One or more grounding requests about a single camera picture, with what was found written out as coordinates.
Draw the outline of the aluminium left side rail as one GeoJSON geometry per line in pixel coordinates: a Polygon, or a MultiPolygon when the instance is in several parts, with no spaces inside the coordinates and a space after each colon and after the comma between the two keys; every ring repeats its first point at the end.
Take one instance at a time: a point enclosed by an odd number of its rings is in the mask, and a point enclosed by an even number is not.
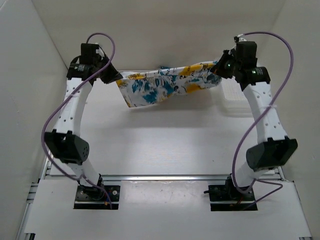
{"type": "Polygon", "coordinates": [[[29,188],[29,192],[27,195],[26,199],[26,205],[25,209],[20,221],[20,225],[16,234],[15,239],[16,240],[34,240],[35,239],[35,233],[25,233],[25,228],[29,219],[29,215],[33,206],[33,202],[37,193],[38,185],[40,180],[44,180],[46,178],[46,175],[50,172],[51,170],[51,163],[50,161],[46,158],[42,167],[42,170],[39,174],[39,177],[36,182],[32,182],[31,186],[29,188]]]}

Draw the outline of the white printed shorts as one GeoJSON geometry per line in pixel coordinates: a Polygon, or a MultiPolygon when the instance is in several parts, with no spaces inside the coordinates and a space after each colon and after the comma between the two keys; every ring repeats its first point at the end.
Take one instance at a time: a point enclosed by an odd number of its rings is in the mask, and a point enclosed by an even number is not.
{"type": "Polygon", "coordinates": [[[130,108],[160,103],[172,96],[187,95],[218,86],[222,78],[211,72],[218,62],[157,69],[146,72],[123,71],[116,84],[130,108]]]}

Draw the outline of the aluminium table edge rail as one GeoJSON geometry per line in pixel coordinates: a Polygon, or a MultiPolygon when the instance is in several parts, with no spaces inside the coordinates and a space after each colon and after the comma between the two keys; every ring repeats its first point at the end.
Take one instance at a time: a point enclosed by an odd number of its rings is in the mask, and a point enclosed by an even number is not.
{"type": "MultiPolygon", "coordinates": [[[[104,181],[220,181],[227,178],[227,174],[201,174],[201,175],[102,175],[104,181]]],[[[62,175],[50,175],[47,174],[42,178],[39,178],[38,182],[42,179],[61,179],[62,175]]],[[[259,179],[262,180],[280,180],[281,174],[269,173],[262,175],[259,179]]]]}

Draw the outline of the aluminium right side rail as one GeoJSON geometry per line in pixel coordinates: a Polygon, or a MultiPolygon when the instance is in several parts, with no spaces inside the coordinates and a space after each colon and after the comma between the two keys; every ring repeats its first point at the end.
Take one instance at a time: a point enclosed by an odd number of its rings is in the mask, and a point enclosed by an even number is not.
{"type": "Polygon", "coordinates": [[[281,220],[278,226],[285,232],[286,240],[313,240],[301,199],[294,181],[290,181],[279,167],[283,188],[279,191],[281,220]]]}

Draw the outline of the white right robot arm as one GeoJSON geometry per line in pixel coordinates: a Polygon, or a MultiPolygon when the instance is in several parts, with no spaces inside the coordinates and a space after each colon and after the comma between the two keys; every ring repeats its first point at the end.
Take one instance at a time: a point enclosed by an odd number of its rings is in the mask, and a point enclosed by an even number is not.
{"type": "Polygon", "coordinates": [[[298,142],[289,138],[281,124],[274,106],[276,97],[271,93],[269,73],[265,67],[257,66],[255,56],[243,57],[225,50],[213,72],[223,78],[235,78],[254,119],[236,147],[232,160],[232,183],[224,188],[226,197],[236,200],[248,192],[261,175],[285,165],[298,148],[298,142]],[[253,129],[257,132],[257,144],[246,151],[245,163],[237,168],[240,148],[253,129]]]}

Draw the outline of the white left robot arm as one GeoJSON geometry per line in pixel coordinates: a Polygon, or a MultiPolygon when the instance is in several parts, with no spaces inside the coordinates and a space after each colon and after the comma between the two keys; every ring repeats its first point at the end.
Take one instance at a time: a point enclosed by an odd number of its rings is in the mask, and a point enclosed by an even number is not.
{"type": "Polygon", "coordinates": [[[110,66],[106,56],[89,61],[76,57],[67,71],[64,100],[45,122],[41,133],[48,159],[66,177],[88,188],[87,194],[93,200],[103,198],[105,188],[100,184],[101,175],[89,160],[89,143],[81,138],[81,120],[95,80],[110,66]]]}

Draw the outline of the white plastic mesh basket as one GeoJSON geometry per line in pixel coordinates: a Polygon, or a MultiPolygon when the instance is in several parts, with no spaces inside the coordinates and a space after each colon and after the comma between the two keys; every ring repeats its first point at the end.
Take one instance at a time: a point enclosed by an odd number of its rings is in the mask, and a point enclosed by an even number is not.
{"type": "Polygon", "coordinates": [[[221,84],[222,98],[227,102],[243,102],[246,97],[240,86],[234,82],[223,82],[221,84]]]}

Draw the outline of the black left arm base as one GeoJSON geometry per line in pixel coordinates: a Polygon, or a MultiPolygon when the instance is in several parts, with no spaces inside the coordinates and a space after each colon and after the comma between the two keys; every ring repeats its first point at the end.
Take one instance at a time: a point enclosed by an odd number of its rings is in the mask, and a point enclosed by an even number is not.
{"type": "Polygon", "coordinates": [[[104,185],[111,204],[105,193],[95,187],[78,185],[75,193],[73,208],[76,210],[118,210],[120,202],[121,186],[115,184],[104,185]]]}

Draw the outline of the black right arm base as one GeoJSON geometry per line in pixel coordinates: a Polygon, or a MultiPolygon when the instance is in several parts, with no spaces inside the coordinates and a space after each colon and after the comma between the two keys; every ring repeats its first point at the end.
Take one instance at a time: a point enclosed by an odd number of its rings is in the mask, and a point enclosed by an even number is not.
{"type": "Polygon", "coordinates": [[[228,176],[224,184],[211,184],[203,192],[209,196],[211,212],[257,211],[257,203],[253,190],[240,193],[228,176]]]}

